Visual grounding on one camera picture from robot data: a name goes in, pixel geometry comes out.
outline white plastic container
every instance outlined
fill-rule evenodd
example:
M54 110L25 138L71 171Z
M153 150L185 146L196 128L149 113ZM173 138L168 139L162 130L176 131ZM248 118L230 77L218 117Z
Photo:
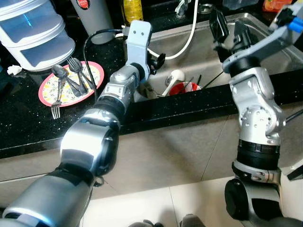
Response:
M24 69L45 70L72 54L75 42L49 0L0 1L0 41Z

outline speckled countertop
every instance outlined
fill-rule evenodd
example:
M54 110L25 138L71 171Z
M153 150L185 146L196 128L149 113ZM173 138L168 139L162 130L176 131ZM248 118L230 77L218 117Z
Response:
M192 22L192 17L176 18L171 8L158 10L157 13L151 9L149 13L148 21L153 25L154 31ZM266 16L269 19L273 18L272 14L263 15L262 18ZM198 17L198 21L207 19L208 16ZM77 46L81 46L82 41L78 41ZM73 56L83 59L80 48ZM103 67L105 81L107 81L108 77L125 63L123 39L118 38L105 45L93 45L89 48L88 60L95 61ZM289 73L275 75L273 84L279 104L303 100L303 79L300 77L302 73L302 70L298 70L292 72L292 76ZM54 120L50 107L43 105L38 98L39 87L49 74L50 71L40 73L23 71L17 77L9 77L3 72L0 74L0 82L8 81L13 87L10 93L0 96L0 158L58 148L66 130L94 104L94 97L91 96L81 103L61 108L61 118ZM289 86L285 89L283 82L287 79ZM105 83L99 88L99 94L104 86ZM176 109L177 104L183 108ZM183 95L131 104L126 120L122 124L121 134L236 112L228 85L212 87Z

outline cooking oil bottle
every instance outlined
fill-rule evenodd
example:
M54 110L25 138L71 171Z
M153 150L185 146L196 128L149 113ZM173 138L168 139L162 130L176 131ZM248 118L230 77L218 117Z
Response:
M141 0L120 0L124 23L130 26L133 20L143 20Z

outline faucet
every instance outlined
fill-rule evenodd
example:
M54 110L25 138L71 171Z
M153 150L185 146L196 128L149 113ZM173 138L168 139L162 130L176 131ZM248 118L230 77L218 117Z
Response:
M191 0L179 0L179 4L175 9L178 18L185 17L185 11L188 9L188 4Z

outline stainless steel sink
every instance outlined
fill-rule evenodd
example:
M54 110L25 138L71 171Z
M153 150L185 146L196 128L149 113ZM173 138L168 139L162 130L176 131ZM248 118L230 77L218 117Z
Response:
M233 41L236 20L241 20L248 25L250 31L259 40L270 34L266 25L248 13L228 16L226 19L231 35L226 39L225 44ZM191 25L154 33L151 37L150 49L171 56L183 47L190 30ZM294 46L290 46L267 58L261 65L267 68L270 75L301 69L303 68L303 53ZM199 75L202 75L200 86L205 85L222 72L217 52L213 50L213 36L208 21L197 23L195 34L187 50L178 58L165 61L157 74L151 75L148 81L140 87L139 92L149 99L157 98L157 94L162 94L166 88L166 77L175 69L183 70L187 80L194 77L193 82L195 83L198 81ZM227 84L229 79L230 75L223 73L210 87Z

